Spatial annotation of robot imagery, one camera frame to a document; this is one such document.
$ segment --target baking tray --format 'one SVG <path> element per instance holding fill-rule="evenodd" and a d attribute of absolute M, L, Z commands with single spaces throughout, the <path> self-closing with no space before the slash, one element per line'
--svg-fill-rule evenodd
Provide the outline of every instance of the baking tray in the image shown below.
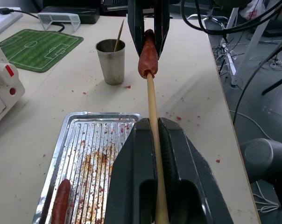
<path fill-rule="evenodd" d="M 66 224 L 103 224 L 112 165 L 136 113 L 68 114 L 61 128 L 33 224 L 50 224 L 59 184 L 70 180 Z"/>

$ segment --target sausage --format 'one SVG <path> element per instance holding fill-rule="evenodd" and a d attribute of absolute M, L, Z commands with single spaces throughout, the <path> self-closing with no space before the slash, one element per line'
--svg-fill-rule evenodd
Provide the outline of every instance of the sausage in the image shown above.
<path fill-rule="evenodd" d="M 64 224 L 70 192 L 71 183 L 69 180 L 64 179 L 58 187 L 52 210 L 51 224 Z"/>
<path fill-rule="evenodd" d="M 155 49 L 155 34 L 152 29 L 144 33 L 145 42 L 139 58 L 138 72 L 142 78 L 147 78 L 150 72 L 153 77 L 158 72 L 158 54 Z"/>

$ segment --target green mouse pad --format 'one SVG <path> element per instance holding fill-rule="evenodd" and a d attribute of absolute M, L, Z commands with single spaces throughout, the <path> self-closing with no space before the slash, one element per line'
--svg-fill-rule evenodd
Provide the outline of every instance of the green mouse pad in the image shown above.
<path fill-rule="evenodd" d="M 56 31 L 24 29 L 0 42 L 0 47 L 17 68 L 45 72 L 82 41 L 82 37 Z"/>

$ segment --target power strip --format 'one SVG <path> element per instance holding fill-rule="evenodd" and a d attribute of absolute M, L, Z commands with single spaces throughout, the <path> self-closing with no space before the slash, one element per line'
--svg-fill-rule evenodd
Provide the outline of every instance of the power strip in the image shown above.
<path fill-rule="evenodd" d="M 8 7 L 14 10 L 21 10 L 19 7 Z M 23 16 L 23 13 L 10 13 L 7 15 L 0 14 L 0 33 L 7 29 L 11 24 L 16 22 L 19 18 Z"/>

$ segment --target oven knob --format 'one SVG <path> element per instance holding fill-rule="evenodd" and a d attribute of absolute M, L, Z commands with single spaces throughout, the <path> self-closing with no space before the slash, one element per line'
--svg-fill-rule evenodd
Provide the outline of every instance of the oven knob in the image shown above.
<path fill-rule="evenodd" d="M 14 85 L 19 80 L 19 72 L 13 64 L 0 63 L 0 85 Z"/>

